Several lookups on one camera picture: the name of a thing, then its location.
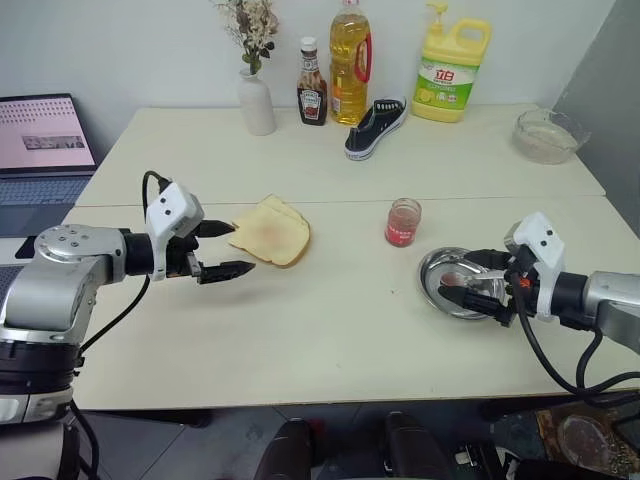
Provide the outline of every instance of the white vase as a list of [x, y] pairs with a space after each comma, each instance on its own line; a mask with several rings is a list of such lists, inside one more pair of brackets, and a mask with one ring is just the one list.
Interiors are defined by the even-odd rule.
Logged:
[[252, 135], [273, 133], [276, 130], [276, 119], [273, 115], [269, 87], [257, 74], [251, 75], [248, 68], [240, 71], [240, 77], [238, 97], [247, 130]]

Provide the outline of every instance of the yellow detergent bottle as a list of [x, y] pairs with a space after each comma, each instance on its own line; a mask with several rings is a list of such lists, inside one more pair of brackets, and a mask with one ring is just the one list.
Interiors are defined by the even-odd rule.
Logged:
[[[442, 28], [446, 3], [428, 3], [437, 20], [429, 27], [422, 49], [416, 93], [411, 103], [414, 115], [439, 122], [457, 122], [471, 94], [471, 87], [491, 39], [491, 25], [484, 20], [463, 18], [448, 34]], [[482, 38], [465, 37], [463, 30], [475, 30]]]

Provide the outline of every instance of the glass bowl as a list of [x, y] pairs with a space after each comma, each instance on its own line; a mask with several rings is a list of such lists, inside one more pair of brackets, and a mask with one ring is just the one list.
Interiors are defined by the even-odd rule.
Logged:
[[513, 141], [524, 155], [546, 165], [565, 162], [591, 134], [564, 113], [539, 108], [516, 120]]

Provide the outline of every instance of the white sole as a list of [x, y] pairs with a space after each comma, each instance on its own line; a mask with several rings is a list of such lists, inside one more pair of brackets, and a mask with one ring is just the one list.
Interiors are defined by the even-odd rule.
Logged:
[[403, 99], [405, 102], [404, 105], [404, 111], [402, 112], [402, 115], [400, 115], [395, 122], [393, 122], [385, 131], [382, 135], [380, 135], [379, 137], [377, 137], [373, 143], [371, 145], [369, 145], [369, 147], [367, 147], [365, 150], [358, 150], [358, 151], [353, 151], [353, 150], [349, 150], [347, 147], [344, 148], [344, 153], [346, 153], [347, 158], [349, 160], [354, 160], [354, 161], [360, 161], [360, 160], [366, 160], [367, 158], [369, 158], [371, 155], [373, 155], [373, 151], [376, 148], [376, 145], [378, 145], [378, 142], [380, 140], [382, 140], [384, 137], [387, 136], [387, 134], [393, 132], [396, 128], [398, 128], [400, 125], [402, 125], [405, 121], [405, 119], [407, 118], [407, 114], [409, 113], [409, 105], [407, 104], [406, 99]]

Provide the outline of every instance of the small glass jar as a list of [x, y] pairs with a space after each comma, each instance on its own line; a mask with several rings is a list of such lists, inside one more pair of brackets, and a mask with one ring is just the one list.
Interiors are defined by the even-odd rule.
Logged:
[[389, 210], [389, 220], [385, 237], [396, 247], [407, 247], [416, 238], [416, 231], [422, 216], [422, 207], [412, 198], [399, 198]]

